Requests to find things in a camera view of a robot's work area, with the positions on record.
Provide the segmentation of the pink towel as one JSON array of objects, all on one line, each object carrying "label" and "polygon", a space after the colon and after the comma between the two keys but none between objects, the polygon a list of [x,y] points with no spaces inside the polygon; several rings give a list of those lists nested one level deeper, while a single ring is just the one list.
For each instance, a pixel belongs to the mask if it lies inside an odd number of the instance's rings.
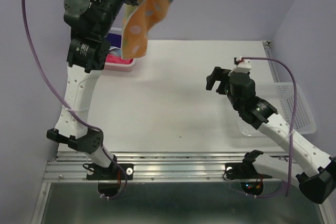
[{"label": "pink towel", "polygon": [[131,63],[133,63],[133,59],[122,59],[111,54],[108,54],[106,58],[106,64],[130,65]]}]

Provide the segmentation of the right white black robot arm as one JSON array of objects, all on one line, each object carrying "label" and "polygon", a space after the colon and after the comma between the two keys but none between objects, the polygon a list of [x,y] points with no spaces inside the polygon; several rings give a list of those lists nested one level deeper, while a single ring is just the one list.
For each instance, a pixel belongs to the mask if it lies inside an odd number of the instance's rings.
[{"label": "right white black robot arm", "polygon": [[206,78],[206,90],[219,82],[218,94],[228,97],[239,117],[274,141],[288,153],[288,161],[253,150],[238,163],[227,163],[224,179],[276,178],[297,187],[316,204],[322,204],[335,190],[335,157],[318,149],[297,131],[268,101],[256,96],[249,73],[215,67]]}]

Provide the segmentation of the orange polka dot towel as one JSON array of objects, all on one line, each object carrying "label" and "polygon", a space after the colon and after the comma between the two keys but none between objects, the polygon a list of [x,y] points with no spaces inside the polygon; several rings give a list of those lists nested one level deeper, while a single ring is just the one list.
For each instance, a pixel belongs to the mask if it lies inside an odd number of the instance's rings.
[{"label": "orange polka dot towel", "polygon": [[174,0],[137,0],[137,6],[126,5],[122,23],[121,58],[145,56],[149,31],[167,15]]}]

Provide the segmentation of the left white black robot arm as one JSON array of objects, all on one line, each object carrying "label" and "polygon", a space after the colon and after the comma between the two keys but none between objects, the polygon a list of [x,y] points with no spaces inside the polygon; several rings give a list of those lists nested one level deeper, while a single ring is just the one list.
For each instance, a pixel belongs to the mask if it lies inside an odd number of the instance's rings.
[{"label": "left white black robot arm", "polygon": [[71,28],[67,55],[67,86],[61,114],[47,138],[85,153],[85,169],[113,178],[120,170],[117,158],[103,145],[103,131],[87,123],[95,86],[111,44],[107,35],[124,4],[137,0],[64,0],[64,21]]}]

